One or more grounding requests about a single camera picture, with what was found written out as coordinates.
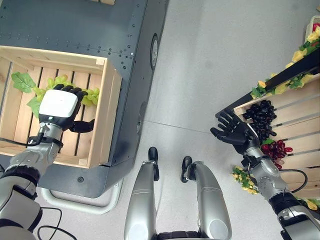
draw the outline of green leaf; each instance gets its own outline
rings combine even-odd
[[[274,140],[272,140],[271,138],[267,138],[266,140],[262,141],[262,144],[271,144],[273,142]]]
[[[11,74],[11,78],[14,81],[13,87],[27,94],[31,93],[31,89],[36,86],[30,75],[26,72],[14,72]]]
[[[38,119],[39,118],[39,108],[40,102],[37,101],[37,97],[32,98],[27,105],[31,108],[33,115]]]

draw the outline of metal frame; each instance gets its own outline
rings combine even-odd
[[[300,61],[296,62],[292,66],[288,67],[287,69],[283,70],[282,72],[278,73],[276,76],[272,77],[269,81],[267,81],[265,90],[269,91],[276,86],[288,81],[289,79],[294,78],[297,75],[300,75],[302,73],[312,73],[312,74],[318,74],[320,71],[320,48],[316,49],[312,53],[310,53],[308,56],[305,56]],[[249,101],[251,101],[253,98],[250,95],[251,92],[247,93],[243,97],[239,98],[226,108],[228,109],[234,109],[235,107],[238,107],[242,104],[245,104]],[[215,117],[218,118],[220,113],[223,111],[219,111],[215,114]]]

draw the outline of gray table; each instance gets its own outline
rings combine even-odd
[[[96,198],[133,167],[148,103],[154,34],[160,41],[168,1],[3,0],[0,45],[107,57],[123,77],[106,164],[91,169],[51,165],[39,186]],[[0,155],[6,167],[10,158]]]

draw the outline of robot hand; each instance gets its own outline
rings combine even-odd
[[[79,87],[56,85],[44,95],[39,109],[39,122],[55,124],[63,131],[67,129],[77,133],[92,131],[94,120],[75,121],[85,95],[88,93]]]
[[[232,144],[237,153],[244,155],[251,147],[260,147],[258,135],[247,123],[226,108],[218,117],[218,130],[215,127],[210,129],[211,133],[219,140]]]

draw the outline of wooden display rack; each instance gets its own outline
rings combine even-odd
[[[264,96],[235,107],[233,110],[243,121],[243,114],[252,104],[270,100],[277,118],[271,123],[276,136],[284,140],[293,152],[283,158],[282,169],[303,169],[308,176],[307,185],[296,196],[320,198],[320,77],[315,75],[303,88],[290,89],[280,95]],[[294,190],[304,182],[298,172],[282,172],[281,177]]]
[[[39,88],[48,85],[48,78],[64,74],[77,87],[99,88],[97,106],[82,105],[75,119],[86,122],[95,119],[93,131],[81,134],[65,131],[63,148],[54,163],[91,168],[108,161],[122,77],[107,58],[0,46],[0,93],[4,92],[0,137],[26,143],[28,137],[36,136],[39,130],[39,120],[27,106],[35,95],[13,87],[11,74],[14,72],[28,72]],[[23,146],[0,141],[0,154],[13,156],[23,150]]]

